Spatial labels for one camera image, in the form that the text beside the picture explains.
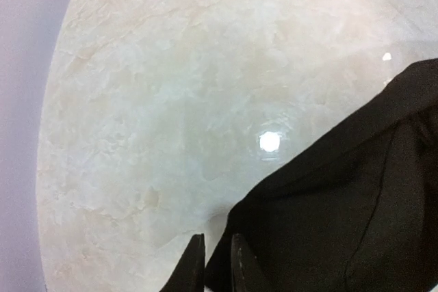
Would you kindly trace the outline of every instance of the polished marble tile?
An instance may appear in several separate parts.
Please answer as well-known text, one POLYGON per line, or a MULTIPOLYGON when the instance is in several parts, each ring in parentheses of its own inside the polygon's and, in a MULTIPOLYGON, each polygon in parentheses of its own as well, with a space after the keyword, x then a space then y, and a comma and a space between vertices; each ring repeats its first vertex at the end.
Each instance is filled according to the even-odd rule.
POLYGON ((38 154, 50 291, 152 292, 249 189, 438 57, 436 0, 72 0, 38 154))

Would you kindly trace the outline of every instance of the marble floor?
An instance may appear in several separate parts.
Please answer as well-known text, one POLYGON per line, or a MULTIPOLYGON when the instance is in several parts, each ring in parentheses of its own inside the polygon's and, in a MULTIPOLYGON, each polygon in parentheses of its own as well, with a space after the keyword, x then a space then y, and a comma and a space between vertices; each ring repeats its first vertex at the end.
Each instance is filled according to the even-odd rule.
POLYGON ((72 0, 38 152, 50 291, 155 292, 194 233, 438 57, 437 0, 72 0))

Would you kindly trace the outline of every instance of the marble veining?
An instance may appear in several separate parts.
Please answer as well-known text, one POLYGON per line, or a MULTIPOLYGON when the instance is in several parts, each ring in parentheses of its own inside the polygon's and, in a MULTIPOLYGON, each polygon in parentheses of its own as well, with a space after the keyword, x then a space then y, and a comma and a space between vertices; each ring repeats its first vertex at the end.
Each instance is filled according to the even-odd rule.
POLYGON ((38 153, 49 290, 158 291, 194 233, 210 255, 260 179, 438 57, 437 17, 436 0, 72 0, 38 153))

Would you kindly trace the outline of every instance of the black coat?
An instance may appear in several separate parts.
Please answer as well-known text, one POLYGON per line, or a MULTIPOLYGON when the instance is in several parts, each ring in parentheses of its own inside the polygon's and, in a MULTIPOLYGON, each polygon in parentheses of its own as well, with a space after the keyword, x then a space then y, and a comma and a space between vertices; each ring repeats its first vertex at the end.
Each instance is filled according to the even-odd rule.
POLYGON ((262 272, 247 280, 273 291, 438 284, 438 59, 410 65, 233 207, 201 278, 214 292, 233 290, 235 236, 262 272))

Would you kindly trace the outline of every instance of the black fabric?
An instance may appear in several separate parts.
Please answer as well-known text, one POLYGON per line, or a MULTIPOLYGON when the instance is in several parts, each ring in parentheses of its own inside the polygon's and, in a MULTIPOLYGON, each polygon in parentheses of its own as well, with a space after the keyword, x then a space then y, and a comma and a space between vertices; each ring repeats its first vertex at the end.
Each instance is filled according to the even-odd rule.
POLYGON ((172 275, 160 292, 203 292, 204 266, 204 234, 193 235, 172 275))
POLYGON ((241 234, 274 291, 438 284, 438 59, 418 62, 230 212, 205 270, 232 291, 241 234))
POLYGON ((257 257, 239 234, 231 242, 231 273, 233 292, 272 292, 257 257))

